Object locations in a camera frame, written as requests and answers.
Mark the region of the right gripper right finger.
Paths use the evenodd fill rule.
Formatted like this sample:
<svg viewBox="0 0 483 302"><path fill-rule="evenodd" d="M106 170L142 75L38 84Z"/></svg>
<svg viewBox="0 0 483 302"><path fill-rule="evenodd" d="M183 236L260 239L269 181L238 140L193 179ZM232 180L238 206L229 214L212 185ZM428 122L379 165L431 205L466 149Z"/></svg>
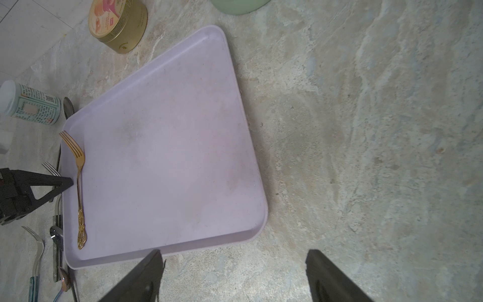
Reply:
<svg viewBox="0 0 483 302"><path fill-rule="evenodd" d="M367 296L320 250L311 249L306 258L306 275L311 297L317 301L367 301Z"/></svg>

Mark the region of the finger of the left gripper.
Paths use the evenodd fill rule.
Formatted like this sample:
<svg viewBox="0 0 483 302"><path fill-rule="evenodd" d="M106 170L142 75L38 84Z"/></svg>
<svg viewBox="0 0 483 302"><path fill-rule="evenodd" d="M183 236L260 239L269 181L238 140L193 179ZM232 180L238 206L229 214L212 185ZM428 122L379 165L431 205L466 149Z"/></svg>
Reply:
<svg viewBox="0 0 483 302"><path fill-rule="evenodd" d="M69 177L59 177L22 170L14 171L22 173L25 178L26 188L30 197L29 213L45 203L52 201L74 184L74 181Z"/></svg>

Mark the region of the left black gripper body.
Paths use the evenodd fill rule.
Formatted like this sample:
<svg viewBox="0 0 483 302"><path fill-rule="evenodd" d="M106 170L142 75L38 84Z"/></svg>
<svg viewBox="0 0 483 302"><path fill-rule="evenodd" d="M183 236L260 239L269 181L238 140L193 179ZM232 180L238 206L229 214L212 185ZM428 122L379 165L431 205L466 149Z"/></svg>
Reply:
<svg viewBox="0 0 483 302"><path fill-rule="evenodd" d="M30 197L22 173L1 169L1 225L22 219L30 212Z"/></svg>

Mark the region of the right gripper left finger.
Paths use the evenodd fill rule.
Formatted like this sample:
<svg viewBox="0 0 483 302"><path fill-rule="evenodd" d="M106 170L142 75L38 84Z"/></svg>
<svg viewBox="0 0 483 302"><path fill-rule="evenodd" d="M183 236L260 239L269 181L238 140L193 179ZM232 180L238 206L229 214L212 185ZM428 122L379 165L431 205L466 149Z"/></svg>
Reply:
<svg viewBox="0 0 483 302"><path fill-rule="evenodd" d="M155 301L165 264L160 250L153 250L100 301Z"/></svg>

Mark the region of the silver fork marbled handle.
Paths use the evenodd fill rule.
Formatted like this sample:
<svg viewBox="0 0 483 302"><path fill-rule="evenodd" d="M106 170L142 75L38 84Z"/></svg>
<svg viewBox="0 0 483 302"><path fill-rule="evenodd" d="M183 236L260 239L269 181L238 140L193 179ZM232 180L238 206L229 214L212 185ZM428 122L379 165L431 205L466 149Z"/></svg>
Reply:
<svg viewBox="0 0 483 302"><path fill-rule="evenodd" d="M46 168L46 170L51 173L51 175L60 177L59 172L49 162L44 162L42 164L42 166L44 166ZM54 212L54 216L53 216L54 226L59 227L60 229L62 228L62 215L60 213L60 209L61 209L60 202L61 202L61 200L62 200L62 195L59 195L58 197L56 197L56 199L55 199L55 212ZM63 249L63 246L62 246L62 244L60 244L60 245L58 244L59 241L57 239L55 239L55 237L53 235L51 236L51 238L54 241L54 244L53 244L53 253L54 253L53 278L54 278L54 282L56 283L56 282L60 281L59 267L62 266L62 254L63 254L62 249Z"/></svg>

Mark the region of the gold ornate fork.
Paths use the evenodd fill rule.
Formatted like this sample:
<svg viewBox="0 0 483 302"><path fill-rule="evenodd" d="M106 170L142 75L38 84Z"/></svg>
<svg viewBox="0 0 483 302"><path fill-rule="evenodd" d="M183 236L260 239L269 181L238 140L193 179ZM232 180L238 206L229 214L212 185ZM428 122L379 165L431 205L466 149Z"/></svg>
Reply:
<svg viewBox="0 0 483 302"><path fill-rule="evenodd" d="M83 205L83 193L81 188L81 174L86 162L86 156L82 148L79 146L79 144L66 131L60 132L60 136L63 139L66 146L70 148L75 158L75 164L77 167L76 186L77 186L78 225L79 225L78 235L77 235L77 247L79 250L82 250L86 242L88 241L88 234L86 232L84 205Z"/></svg>

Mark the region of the silver fork green handle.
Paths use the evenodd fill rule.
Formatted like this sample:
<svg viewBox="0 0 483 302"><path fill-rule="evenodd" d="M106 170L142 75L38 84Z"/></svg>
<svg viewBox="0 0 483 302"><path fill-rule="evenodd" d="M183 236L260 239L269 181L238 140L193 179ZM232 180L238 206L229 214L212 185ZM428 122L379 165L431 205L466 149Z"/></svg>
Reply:
<svg viewBox="0 0 483 302"><path fill-rule="evenodd" d="M36 241L36 256L33 263L32 274L30 277L30 284L29 284L29 302L37 302L38 301L38 293L39 293L39 278L40 278L40 260L42 255L44 254L45 244L44 241L40 238L40 236L35 233L31 228L23 226L23 228L34 237Z"/></svg>

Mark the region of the iridescent rainbow spoon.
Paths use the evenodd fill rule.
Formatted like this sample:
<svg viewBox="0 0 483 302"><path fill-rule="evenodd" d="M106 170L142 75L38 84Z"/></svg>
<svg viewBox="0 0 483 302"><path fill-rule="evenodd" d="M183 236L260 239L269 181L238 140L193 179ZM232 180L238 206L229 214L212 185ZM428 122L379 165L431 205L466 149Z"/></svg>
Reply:
<svg viewBox="0 0 483 302"><path fill-rule="evenodd" d="M54 298L54 302L58 302L62 293L68 292L72 286L69 273L63 268L58 268L58 270L59 270L61 288L60 288L60 291L57 293L56 297Z"/></svg>

